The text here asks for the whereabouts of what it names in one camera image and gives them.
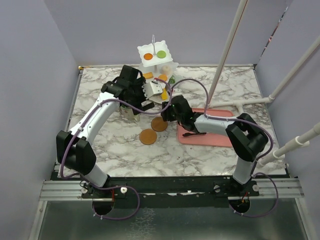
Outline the white round cake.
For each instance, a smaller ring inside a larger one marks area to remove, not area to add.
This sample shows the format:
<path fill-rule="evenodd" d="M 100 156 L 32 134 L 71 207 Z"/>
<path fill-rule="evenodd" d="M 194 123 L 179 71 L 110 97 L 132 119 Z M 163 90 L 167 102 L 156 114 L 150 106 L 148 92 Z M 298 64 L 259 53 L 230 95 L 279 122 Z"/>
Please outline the white round cake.
<path fill-rule="evenodd" d="M 161 73 L 162 74 L 164 74 L 164 75 L 169 75 L 170 73 L 171 73 L 171 71 L 172 71 L 172 68 L 171 68 L 171 66 L 170 65 L 163 65 L 162 67 L 161 67 Z"/>

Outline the green macaron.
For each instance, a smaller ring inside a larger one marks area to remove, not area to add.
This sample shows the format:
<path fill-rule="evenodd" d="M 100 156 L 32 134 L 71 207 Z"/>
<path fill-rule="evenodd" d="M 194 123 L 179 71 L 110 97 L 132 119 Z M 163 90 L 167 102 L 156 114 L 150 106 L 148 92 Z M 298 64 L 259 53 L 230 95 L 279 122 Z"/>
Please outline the green macaron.
<path fill-rule="evenodd" d="M 167 56 L 166 52 L 164 50 L 160 50 L 156 53 L 156 56 L 160 59 L 163 59 Z"/>

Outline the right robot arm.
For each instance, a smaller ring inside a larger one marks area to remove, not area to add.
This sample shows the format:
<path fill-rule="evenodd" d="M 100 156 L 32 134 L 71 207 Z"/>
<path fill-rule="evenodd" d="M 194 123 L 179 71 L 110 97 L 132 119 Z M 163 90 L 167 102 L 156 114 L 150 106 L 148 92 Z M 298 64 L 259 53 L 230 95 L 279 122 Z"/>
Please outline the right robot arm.
<path fill-rule="evenodd" d="M 240 196 L 248 189 L 257 156 L 269 142 L 267 133 L 247 113 L 236 118 L 206 115 L 203 109 L 191 108 L 181 95 L 162 104 L 165 122 L 177 122 L 177 139 L 181 144 L 232 147 L 237 163 L 229 189 Z"/>

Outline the green-inside ceramic mug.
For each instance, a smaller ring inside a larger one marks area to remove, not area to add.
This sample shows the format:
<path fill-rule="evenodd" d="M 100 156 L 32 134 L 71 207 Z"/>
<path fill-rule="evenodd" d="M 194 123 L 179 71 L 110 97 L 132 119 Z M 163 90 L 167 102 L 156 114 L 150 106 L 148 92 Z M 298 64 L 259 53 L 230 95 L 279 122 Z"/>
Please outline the green-inside ceramic mug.
<path fill-rule="evenodd" d="M 133 109 L 128 107 L 128 106 L 121 105 L 120 106 L 120 113 L 127 120 L 130 120 L 130 121 L 133 121 L 133 122 L 139 122 L 140 121 L 140 116 L 138 114 L 134 115 Z"/>

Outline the orange round cookie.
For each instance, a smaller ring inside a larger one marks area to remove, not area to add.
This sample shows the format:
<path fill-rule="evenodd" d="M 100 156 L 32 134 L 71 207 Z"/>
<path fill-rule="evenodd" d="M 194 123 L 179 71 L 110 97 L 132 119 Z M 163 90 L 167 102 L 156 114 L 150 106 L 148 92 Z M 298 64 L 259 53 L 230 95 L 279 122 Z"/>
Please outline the orange round cookie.
<path fill-rule="evenodd" d="M 168 80 L 168 77 L 167 77 L 167 75 L 165 75 L 165 74 L 159 75 L 158 78 L 161 79 L 161 80 L 163 80 L 163 81 L 167 81 L 167 80 Z"/>

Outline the square yellow biscuit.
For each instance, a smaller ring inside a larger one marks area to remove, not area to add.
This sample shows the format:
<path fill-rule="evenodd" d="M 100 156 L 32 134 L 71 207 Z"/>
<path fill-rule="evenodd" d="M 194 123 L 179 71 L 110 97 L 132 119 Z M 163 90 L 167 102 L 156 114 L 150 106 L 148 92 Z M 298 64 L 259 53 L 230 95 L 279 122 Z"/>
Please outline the square yellow biscuit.
<path fill-rule="evenodd" d="M 153 73 L 152 72 L 147 72 L 147 73 L 144 73 L 143 74 L 143 77 L 145 79 L 152 79 L 154 77 Z"/>

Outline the pink serving tray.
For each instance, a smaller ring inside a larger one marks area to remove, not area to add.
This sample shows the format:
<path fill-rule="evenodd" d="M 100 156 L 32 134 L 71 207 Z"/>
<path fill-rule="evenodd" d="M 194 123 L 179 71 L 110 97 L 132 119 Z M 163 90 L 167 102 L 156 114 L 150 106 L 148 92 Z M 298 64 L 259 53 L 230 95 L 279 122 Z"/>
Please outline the pink serving tray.
<path fill-rule="evenodd" d="M 193 133 L 185 130 L 181 125 L 177 125 L 177 139 L 181 144 L 185 145 L 199 145 L 199 146 L 213 146 L 213 147 L 232 147 L 232 143 L 227 136 L 226 128 L 232 124 L 232 121 L 207 119 L 200 117 L 196 120 L 195 126 L 200 133 L 205 135 L 195 135 L 183 137 L 184 133 Z"/>

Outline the black steel tongs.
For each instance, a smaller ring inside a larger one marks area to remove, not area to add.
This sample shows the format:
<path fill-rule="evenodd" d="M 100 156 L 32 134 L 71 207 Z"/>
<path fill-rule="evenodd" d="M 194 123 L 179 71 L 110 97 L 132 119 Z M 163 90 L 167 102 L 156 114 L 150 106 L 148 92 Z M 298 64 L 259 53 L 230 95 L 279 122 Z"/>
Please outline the black steel tongs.
<path fill-rule="evenodd" d="M 198 133 L 186 132 L 186 133 L 183 133 L 182 136 L 186 138 L 186 137 L 206 135 L 206 134 L 207 134 L 206 132 L 198 132 Z"/>

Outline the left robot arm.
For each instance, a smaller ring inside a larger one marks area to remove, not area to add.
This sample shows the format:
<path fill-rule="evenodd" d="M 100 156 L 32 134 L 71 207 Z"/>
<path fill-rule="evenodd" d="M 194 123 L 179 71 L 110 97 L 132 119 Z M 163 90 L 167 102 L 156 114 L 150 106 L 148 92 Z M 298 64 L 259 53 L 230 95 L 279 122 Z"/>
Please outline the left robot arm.
<path fill-rule="evenodd" d="M 124 65 L 120 75 L 103 84 L 101 93 L 89 112 L 69 131 L 61 130 L 56 136 L 57 161 L 84 176 L 93 183 L 97 196 L 106 197 L 111 190 L 108 175 L 98 167 L 97 157 L 92 149 L 93 141 L 107 119 L 123 103 L 135 107 L 134 115 L 147 111 L 155 105 L 142 105 L 146 100 L 143 86 L 146 84 L 142 72 Z"/>

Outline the green cake piece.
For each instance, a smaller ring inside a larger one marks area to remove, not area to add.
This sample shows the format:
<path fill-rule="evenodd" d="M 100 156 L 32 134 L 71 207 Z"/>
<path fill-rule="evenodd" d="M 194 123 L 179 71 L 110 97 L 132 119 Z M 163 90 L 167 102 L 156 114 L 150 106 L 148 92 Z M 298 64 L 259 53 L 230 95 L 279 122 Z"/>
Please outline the green cake piece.
<path fill-rule="evenodd" d="M 172 76 L 168 81 L 169 84 L 174 84 L 175 82 L 176 82 L 176 78 L 174 76 Z"/>

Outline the white three-tier cake stand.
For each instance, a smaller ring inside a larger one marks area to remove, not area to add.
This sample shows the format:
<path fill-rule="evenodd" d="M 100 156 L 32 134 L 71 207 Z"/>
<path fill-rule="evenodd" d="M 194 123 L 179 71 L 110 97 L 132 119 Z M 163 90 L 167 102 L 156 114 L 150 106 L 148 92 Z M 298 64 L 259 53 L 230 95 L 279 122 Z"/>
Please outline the white three-tier cake stand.
<path fill-rule="evenodd" d="M 165 83 L 169 83 L 169 79 L 174 75 L 176 68 L 178 67 L 178 63 L 174 62 L 171 52 L 166 44 L 165 40 L 156 41 L 155 36 L 153 35 L 151 38 L 151 43 L 141 45 L 137 47 L 139 57 L 141 59 L 141 63 L 139 64 L 138 69 L 144 74 L 148 72 L 153 73 L 153 78 L 146 79 L 147 82 L 154 80 L 155 78 L 159 78 L 159 75 L 163 75 L 161 73 L 161 68 L 163 65 L 169 65 L 171 67 L 171 73 L 167 75 L 167 81 Z M 158 58 L 157 52 L 165 51 L 165 58 Z M 144 54 L 150 53 L 153 54 L 153 58 L 151 60 L 145 60 Z"/>

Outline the brown round cookie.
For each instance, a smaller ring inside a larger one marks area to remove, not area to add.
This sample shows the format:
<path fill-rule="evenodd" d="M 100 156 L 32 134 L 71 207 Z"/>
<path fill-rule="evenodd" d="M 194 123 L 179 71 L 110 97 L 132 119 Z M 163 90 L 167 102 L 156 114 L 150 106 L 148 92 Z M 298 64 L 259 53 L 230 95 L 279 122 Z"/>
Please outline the brown round cookie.
<path fill-rule="evenodd" d="M 151 53 L 146 53 L 143 55 L 143 58 L 146 60 L 146 61 L 149 61 L 153 58 L 153 54 Z"/>

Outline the wooden coaster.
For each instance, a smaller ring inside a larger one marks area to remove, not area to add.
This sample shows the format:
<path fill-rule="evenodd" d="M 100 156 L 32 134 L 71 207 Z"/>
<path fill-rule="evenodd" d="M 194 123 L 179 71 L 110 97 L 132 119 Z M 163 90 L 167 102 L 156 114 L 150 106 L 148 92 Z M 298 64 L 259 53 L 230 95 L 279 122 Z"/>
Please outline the wooden coaster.
<path fill-rule="evenodd" d="M 144 129 L 140 134 L 139 134 L 139 140 L 144 144 L 144 145 L 152 145 L 156 142 L 157 140 L 157 133 L 149 128 L 149 129 Z"/>
<path fill-rule="evenodd" d="M 163 118 L 160 116 L 155 117 L 151 121 L 151 128 L 156 132 L 163 132 L 167 129 L 167 127 L 168 127 L 168 123 L 164 121 Z"/>

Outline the yellow layered cake slice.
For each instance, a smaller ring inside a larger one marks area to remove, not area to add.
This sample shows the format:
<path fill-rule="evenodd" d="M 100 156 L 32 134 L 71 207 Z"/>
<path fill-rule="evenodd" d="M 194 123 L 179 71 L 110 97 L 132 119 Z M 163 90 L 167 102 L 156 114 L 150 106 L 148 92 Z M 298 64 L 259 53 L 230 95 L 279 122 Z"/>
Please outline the yellow layered cake slice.
<path fill-rule="evenodd" d="M 164 90 L 161 94 L 161 99 L 163 101 L 167 100 L 169 98 L 168 92 L 166 90 Z"/>

